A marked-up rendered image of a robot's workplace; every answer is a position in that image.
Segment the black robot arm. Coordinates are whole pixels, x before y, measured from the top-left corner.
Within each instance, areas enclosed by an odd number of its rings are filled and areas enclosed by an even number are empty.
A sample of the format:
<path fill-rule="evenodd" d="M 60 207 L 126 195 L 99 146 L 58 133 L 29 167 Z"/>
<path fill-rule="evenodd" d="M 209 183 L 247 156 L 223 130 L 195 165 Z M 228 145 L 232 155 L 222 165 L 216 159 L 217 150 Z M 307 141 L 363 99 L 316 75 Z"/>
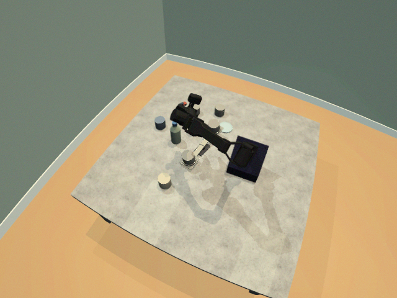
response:
<path fill-rule="evenodd" d="M 252 160 L 254 155 L 257 153 L 258 147 L 251 142 L 231 142 L 225 138 L 220 137 L 215 132 L 212 132 L 204 120 L 198 118 L 196 115 L 186 113 L 189 112 L 190 108 L 187 108 L 181 104 L 173 110 L 170 120 L 183 125 L 182 129 L 191 136 L 203 137 L 212 145 L 217 147 L 218 151 L 224 153 L 229 161 L 242 168 L 246 167 L 249 161 Z M 231 145 L 241 144 L 233 160 L 228 156 L 227 151 Z"/>

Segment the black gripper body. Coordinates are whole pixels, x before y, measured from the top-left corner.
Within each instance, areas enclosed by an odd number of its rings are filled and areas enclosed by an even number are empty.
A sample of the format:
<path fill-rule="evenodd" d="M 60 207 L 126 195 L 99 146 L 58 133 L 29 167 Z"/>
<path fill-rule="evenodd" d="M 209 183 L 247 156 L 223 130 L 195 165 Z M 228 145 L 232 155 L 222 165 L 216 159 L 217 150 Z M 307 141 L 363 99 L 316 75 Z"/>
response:
<path fill-rule="evenodd" d="M 199 96 L 197 94 L 190 93 L 189 97 L 188 97 L 188 101 L 189 101 L 188 107 L 190 108 L 190 110 L 186 114 L 187 115 L 192 114 L 192 115 L 196 115 L 198 117 L 198 114 L 196 114 L 197 109 L 194 109 L 193 106 L 194 106 L 194 104 L 199 105 L 201 100 L 202 100 L 201 96 Z"/>

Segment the beige balance beam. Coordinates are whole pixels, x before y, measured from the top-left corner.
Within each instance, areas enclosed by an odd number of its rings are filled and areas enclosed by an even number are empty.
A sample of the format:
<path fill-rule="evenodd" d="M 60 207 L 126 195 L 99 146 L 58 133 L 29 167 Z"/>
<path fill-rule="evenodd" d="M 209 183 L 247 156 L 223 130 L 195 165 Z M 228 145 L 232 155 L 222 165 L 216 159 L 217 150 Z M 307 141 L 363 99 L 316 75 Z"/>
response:
<path fill-rule="evenodd" d="M 221 132 L 223 129 L 224 129 L 224 127 L 220 126 L 220 130 L 219 130 L 219 132 L 217 132 L 216 134 L 219 135 L 220 132 Z M 208 143 L 208 141 L 207 141 L 206 139 L 204 139 L 203 142 L 202 142 L 202 143 L 199 143 L 199 146 L 194 150 L 195 162 L 194 162 L 193 164 L 191 164 L 191 165 L 186 165 L 186 164 L 184 164 L 183 159 L 181 159 L 181 160 L 179 161 L 179 163 L 182 164 L 182 165 L 184 165 L 186 168 L 188 168 L 188 169 L 191 170 L 191 169 L 195 166 L 195 164 L 198 162 L 198 160 L 200 159 L 199 157 L 197 157 L 197 155 L 202 156 L 202 155 L 210 148 L 210 145 L 207 144 L 207 143 Z"/>

